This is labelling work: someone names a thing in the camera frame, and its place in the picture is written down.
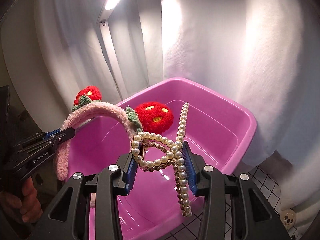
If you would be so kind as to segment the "person's left hand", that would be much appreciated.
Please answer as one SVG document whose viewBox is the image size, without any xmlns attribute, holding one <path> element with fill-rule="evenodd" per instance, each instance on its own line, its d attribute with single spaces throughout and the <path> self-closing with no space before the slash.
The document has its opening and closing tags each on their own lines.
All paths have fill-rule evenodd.
<svg viewBox="0 0 320 240">
<path fill-rule="evenodd" d="M 12 193 L 2 191 L 1 208 L 9 217 L 19 223 L 35 223 L 42 216 L 43 211 L 31 177 L 24 182 L 21 191 L 22 200 Z"/>
</svg>

